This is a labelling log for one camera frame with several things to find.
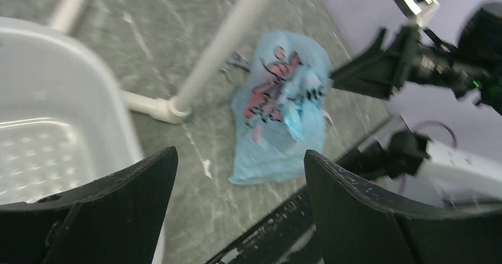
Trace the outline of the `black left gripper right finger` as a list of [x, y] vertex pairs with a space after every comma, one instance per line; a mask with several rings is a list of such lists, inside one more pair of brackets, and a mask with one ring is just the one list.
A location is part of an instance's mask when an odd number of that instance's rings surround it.
[[402, 197], [308, 150], [304, 169], [325, 263], [500, 263], [501, 211]]

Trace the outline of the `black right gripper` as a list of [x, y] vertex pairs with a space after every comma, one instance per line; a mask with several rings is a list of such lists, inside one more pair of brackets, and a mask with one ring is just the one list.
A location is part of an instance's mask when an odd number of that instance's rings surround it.
[[402, 26], [384, 50], [386, 33], [386, 28], [380, 28], [363, 53], [332, 71], [333, 88], [385, 100], [406, 80], [448, 88], [456, 99], [476, 89], [480, 96], [473, 104], [501, 114], [501, 56], [474, 57], [451, 45], [419, 47], [416, 25]]

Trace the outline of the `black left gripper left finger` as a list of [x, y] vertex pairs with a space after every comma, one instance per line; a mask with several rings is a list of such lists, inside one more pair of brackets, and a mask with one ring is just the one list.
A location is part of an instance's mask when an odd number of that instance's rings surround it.
[[178, 167], [167, 147], [86, 185], [1, 206], [2, 263], [152, 263]]

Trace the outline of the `light blue printed plastic bag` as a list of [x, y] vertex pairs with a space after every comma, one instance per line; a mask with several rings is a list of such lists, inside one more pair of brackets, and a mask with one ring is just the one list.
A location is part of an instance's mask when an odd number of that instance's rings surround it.
[[307, 150], [322, 152], [332, 62], [314, 39], [279, 30], [259, 40], [231, 100], [236, 142], [229, 181], [285, 182], [304, 175]]

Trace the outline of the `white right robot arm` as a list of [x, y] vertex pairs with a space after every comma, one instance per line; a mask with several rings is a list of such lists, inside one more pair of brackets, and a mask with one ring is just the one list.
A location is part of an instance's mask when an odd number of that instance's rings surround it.
[[[418, 24], [401, 27], [387, 49], [386, 29], [358, 57], [334, 70], [333, 87], [389, 99], [406, 82], [438, 86], [455, 98], [480, 93], [475, 105], [501, 112], [501, 2], [483, 2], [466, 22], [457, 45]], [[361, 172], [369, 179], [402, 174], [445, 179], [493, 198], [501, 198], [501, 163], [449, 147], [421, 134], [401, 131], [386, 149], [376, 151], [383, 167]]]

